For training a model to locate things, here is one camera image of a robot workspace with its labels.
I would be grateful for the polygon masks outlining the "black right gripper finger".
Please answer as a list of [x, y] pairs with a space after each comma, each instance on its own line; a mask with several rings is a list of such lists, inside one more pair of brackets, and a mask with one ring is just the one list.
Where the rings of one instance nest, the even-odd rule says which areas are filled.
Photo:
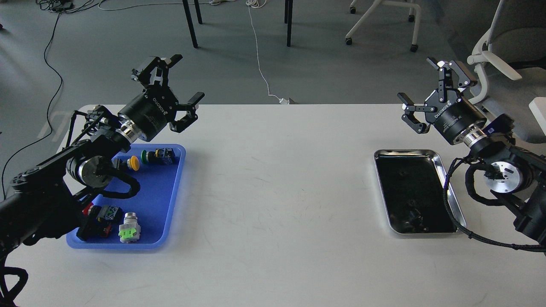
[[430, 112], [429, 106], [416, 106], [415, 103], [406, 95], [406, 93], [397, 93], [397, 97], [402, 101], [402, 109], [404, 114], [402, 120], [408, 124], [417, 134], [429, 132], [430, 124], [425, 124], [418, 121], [415, 117], [416, 112]]
[[427, 58], [427, 62], [439, 72], [438, 100], [448, 99], [448, 90], [462, 93], [466, 88], [477, 84], [476, 77], [460, 61], [437, 61], [435, 58]]

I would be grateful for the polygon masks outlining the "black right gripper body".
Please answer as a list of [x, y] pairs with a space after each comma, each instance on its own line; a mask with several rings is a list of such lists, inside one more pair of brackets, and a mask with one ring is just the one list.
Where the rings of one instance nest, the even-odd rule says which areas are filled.
[[485, 126], [486, 117], [459, 92], [447, 92], [447, 98], [439, 101], [439, 93], [434, 92], [426, 100], [428, 107], [437, 111], [426, 113], [425, 119], [450, 144], [458, 144], [456, 138], [470, 125]]

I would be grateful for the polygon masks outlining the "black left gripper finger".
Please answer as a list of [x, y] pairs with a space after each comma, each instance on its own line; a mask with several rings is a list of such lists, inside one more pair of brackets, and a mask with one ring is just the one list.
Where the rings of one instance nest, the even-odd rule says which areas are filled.
[[179, 120], [172, 120], [169, 123], [169, 128], [171, 131], [174, 132], [182, 132], [191, 124], [193, 124], [195, 121], [197, 121], [197, 109], [198, 109], [198, 103], [205, 97], [205, 93], [196, 93], [187, 101], [185, 104], [176, 104], [173, 107], [174, 115], [176, 115], [177, 112], [184, 111], [186, 114], [185, 116], [181, 117]]
[[175, 66], [183, 55], [175, 54], [171, 58], [154, 57], [149, 64], [131, 70], [131, 79], [139, 82], [144, 89], [152, 86], [169, 87], [169, 70]]

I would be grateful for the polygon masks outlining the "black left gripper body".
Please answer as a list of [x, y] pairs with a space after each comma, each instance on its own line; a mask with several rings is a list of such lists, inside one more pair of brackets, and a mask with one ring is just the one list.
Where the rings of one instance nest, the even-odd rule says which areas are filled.
[[150, 142], [176, 115], [178, 99], [169, 87], [151, 86], [124, 106], [118, 115], [131, 120], [140, 139]]

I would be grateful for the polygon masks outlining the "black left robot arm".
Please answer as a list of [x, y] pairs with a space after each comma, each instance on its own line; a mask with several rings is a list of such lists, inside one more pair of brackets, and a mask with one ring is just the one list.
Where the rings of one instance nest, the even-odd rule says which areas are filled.
[[197, 119], [198, 92], [180, 103], [168, 85], [169, 70], [182, 55], [152, 58], [131, 72], [143, 92], [116, 115], [98, 105], [86, 113], [86, 125], [63, 150], [11, 181], [14, 194], [1, 202], [1, 305], [15, 299], [29, 279], [26, 270], [5, 265], [6, 257], [21, 244], [31, 246], [43, 238], [59, 238], [84, 227], [84, 208], [98, 195], [128, 199], [140, 183], [117, 169], [111, 160], [128, 152], [137, 140], [151, 141], [166, 126], [181, 133]]

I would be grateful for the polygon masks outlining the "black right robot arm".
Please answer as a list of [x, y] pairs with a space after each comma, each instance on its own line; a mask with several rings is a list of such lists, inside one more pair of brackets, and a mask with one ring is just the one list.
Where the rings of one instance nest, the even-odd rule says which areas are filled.
[[494, 246], [545, 252], [545, 157], [516, 146], [512, 136], [513, 119], [503, 113], [486, 124], [486, 117], [463, 95], [476, 85], [476, 78], [460, 61], [427, 62], [439, 73], [438, 88], [423, 105], [398, 93], [404, 114], [402, 120], [418, 134], [434, 127], [450, 144], [464, 143], [470, 153], [454, 159], [445, 175], [443, 200], [447, 201], [449, 180], [457, 167], [468, 164], [465, 186], [468, 195], [486, 206], [505, 206], [514, 215], [516, 231], [535, 240], [536, 245], [501, 243], [482, 237], [456, 222], [470, 239]]

